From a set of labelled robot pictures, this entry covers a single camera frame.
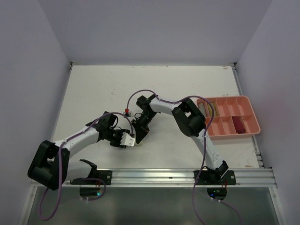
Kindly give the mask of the grey and cream underwear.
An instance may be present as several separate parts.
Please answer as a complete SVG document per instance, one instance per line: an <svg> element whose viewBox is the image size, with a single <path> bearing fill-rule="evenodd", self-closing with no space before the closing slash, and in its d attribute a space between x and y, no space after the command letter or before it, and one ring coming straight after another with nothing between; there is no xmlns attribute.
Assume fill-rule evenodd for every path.
<svg viewBox="0 0 300 225"><path fill-rule="evenodd" d="M204 103L199 103L198 108L199 108L200 112L203 114L203 116L207 117Z"/></svg>

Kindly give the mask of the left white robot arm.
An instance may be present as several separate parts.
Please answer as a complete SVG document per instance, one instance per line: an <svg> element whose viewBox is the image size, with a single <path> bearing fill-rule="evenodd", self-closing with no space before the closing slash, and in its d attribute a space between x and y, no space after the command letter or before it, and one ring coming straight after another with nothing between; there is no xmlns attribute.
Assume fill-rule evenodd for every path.
<svg viewBox="0 0 300 225"><path fill-rule="evenodd" d="M51 190L61 188L63 182L69 180L87 184L97 182L100 176L96 164L86 159L70 163L70 159L102 140L107 140L113 147L127 147L125 139L131 138L134 129L116 129L114 124L117 123L118 115L117 112L104 112L65 139L41 142L29 166L28 177Z"/></svg>

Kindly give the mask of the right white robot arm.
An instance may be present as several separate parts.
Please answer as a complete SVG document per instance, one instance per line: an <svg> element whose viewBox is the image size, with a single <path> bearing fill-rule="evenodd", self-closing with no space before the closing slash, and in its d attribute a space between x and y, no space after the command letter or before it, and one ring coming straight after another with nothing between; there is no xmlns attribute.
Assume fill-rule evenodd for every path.
<svg viewBox="0 0 300 225"><path fill-rule="evenodd" d="M148 125L157 113L171 115L180 131L185 136L190 137L202 153L210 181L219 184L225 179L229 167L209 137L205 116L190 98L173 102L159 99L155 95L149 98L140 96L136 104L142 109L141 115L132 120L136 143L140 143L149 133Z"/></svg>

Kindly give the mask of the olive and cream underwear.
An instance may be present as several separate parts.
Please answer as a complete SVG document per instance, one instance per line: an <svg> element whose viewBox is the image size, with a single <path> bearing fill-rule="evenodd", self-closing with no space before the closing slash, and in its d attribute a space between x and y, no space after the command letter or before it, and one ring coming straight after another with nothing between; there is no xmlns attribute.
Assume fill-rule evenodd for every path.
<svg viewBox="0 0 300 225"><path fill-rule="evenodd" d="M218 116L217 110L216 110L216 106L214 102L211 102L210 104L208 104L208 111L209 111L209 115L210 116Z"/></svg>

